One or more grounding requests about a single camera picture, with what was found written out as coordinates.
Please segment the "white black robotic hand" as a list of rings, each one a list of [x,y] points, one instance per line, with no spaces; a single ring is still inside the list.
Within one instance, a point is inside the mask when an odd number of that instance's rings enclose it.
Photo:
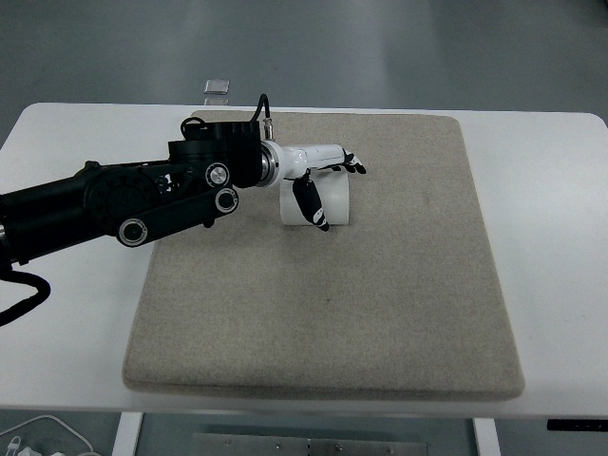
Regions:
[[[355,154],[338,144],[283,146],[261,143],[260,182],[294,180],[292,191],[303,218],[323,232],[330,230],[322,201],[308,170],[341,164],[347,172],[366,174],[367,169]]]

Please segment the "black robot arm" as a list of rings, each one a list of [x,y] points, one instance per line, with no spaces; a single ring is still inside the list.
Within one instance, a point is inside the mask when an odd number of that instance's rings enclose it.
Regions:
[[[246,122],[182,121],[180,141],[164,161],[101,165],[87,161],[74,176],[1,197],[1,278],[35,289],[1,312],[8,325],[48,299],[49,283],[14,264],[101,236],[126,247],[174,235],[238,208],[238,190],[292,185],[297,207],[312,226],[328,231],[312,172],[365,174],[364,164],[339,144],[281,146],[273,136],[270,103],[261,95]]]

